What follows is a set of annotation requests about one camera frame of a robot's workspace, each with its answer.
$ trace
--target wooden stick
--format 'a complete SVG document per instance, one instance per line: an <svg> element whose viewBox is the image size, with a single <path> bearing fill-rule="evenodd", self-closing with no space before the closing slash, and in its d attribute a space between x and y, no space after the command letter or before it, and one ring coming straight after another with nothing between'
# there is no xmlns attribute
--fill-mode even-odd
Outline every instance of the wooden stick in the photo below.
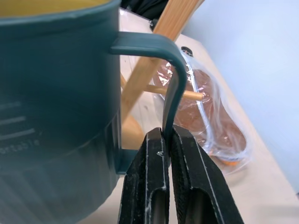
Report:
<svg viewBox="0 0 299 224"><path fill-rule="evenodd" d="M204 0L169 0L156 27L155 34L175 41L188 19ZM141 57L121 94L121 121L129 115L134 104L157 72L162 60Z"/></svg>
<svg viewBox="0 0 299 224"><path fill-rule="evenodd" d="M121 87L124 88L127 81L124 76L121 74ZM152 92L157 94L166 95L167 87L159 87L155 85L147 85L144 89L145 92ZM191 99L191 100L202 100L203 94L200 92L193 92L186 90L183 94L184 99Z"/></svg>

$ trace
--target dark green mug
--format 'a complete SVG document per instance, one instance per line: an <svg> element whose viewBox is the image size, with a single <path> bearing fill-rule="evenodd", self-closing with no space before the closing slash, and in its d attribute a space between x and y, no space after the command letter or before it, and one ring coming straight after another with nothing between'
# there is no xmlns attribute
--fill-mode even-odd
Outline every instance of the dark green mug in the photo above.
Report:
<svg viewBox="0 0 299 224"><path fill-rule="evenodd" d="M185 62L163 36L120 32L119 0L0 17L0 223L72 224L111 194L136 154L121 149L119 55L176 67L164 105L168 139Z"/></svg>

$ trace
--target white table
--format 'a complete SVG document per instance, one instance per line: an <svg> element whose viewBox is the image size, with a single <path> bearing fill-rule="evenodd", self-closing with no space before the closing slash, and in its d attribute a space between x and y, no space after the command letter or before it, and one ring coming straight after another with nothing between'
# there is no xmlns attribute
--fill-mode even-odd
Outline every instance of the white table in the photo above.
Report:
<svg viewBox="0 0 299 224"><path fill-rule="evenodd" d="M149 33L149 22L141 17L121 11L122 31ZM230 107L250 133L253 147L253 160L245 169L226 176L227 183L243 220L247 224L299 224L299 200L274 161L267 147L258 136L253 125L235 99L221 74L215 67L204 47L197 41L181 35L176 41L178 46L192 49L195 58L204 62L222 86ZM128 78L137 57L121 56L121 72ZM153 100L154 94L143 93L132 114L141 124L144 132L161 127ZM106 202L80 224L116 224L121 201L123 177ZM171 179L170 224L177 223Z"/></svg>

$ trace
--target plastic bag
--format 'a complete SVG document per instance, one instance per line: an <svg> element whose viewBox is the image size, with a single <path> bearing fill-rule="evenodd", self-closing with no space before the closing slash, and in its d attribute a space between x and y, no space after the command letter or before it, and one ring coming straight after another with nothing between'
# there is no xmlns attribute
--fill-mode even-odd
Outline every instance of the plastic bag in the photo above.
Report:
<svg viewBox="0 0 299 224"><path fill-rule="evenodd" d="M224 173L231 173L250 160L248 135L225 101L213 75L196 59L182 52L188 67L186 90L203 94L201 101L182 99L175 124L188 129L199 145L212 157L222 162ZM157 86L168 86L175 69L165 61L153 77Z"/></svg>

